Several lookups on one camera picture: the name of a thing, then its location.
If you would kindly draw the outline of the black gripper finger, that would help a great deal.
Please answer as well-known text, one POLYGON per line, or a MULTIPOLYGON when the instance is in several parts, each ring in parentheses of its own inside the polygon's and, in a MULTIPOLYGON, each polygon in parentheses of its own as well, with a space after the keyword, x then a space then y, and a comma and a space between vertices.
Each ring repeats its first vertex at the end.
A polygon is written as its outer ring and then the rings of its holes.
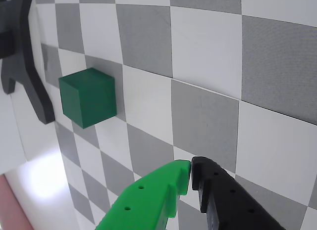
POLYGON ((192 189, 198 191, 200 211, 210 230, 282 230, 236 180, 211 159, 191 160, 192 189))

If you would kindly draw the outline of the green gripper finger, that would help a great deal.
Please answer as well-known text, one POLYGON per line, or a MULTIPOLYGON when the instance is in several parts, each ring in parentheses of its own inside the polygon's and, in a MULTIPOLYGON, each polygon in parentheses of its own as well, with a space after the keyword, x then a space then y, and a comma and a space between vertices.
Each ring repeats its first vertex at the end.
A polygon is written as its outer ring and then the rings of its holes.
POLYGON ((98 230, 163 230, 186 195, 191 162, 175 160, 140 178, 117 198, 98 230))

